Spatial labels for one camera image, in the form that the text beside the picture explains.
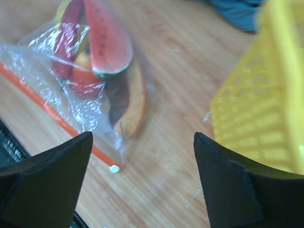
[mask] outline wooden table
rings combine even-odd
[[[0,0],[1,40],[18,41],[50,20],[59,2]],[[203,122],[209,102],[254,35],[201,2],[113,0],[111,6],[150,60],[159,96],[123,172],[110,173],[92,156],[77,211],[90,228],[208,228],[193,136],[212,135]],[[0,97],[1,118],[32,154],[70,138],[3,77]]]

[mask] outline yellow plastic crate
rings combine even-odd
[[[304,174],[304,0],[268,0],[259,33],[211,102],[215,140]]]

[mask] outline tabletop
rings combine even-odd
[[[41,10],[31,14],[34,2]],[[108,2],[146,54],[158,96],[122,172],[91,157],[76,210],[90,228],[208,228],[193,136],[212,135],[203,122],[209,103],[254,35],[199,1]],[[59,3],[0,0],[1,42],[16,43],[51,20]],[[1,76],[0,97],[0,117],[32,155],[70,139]]]

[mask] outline wood grain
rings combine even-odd
[[[50,20],[59,2],[0,0],[1,41],[17,42]],[[123,172],[111,174],[92,156],[77,211],[90,228],[208,228],[193,136],[212,135],[202,122],[209,103],[254,35],[197,1],[109,3],[146,53],[158,96]],[[70,138],[3,77],[0,97],[1,118],[32,154]]]

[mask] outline blue cloth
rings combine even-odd
[[[256,15],[263,0],[200,0],[209,2],[228,22],[246,32],[256,32]]]

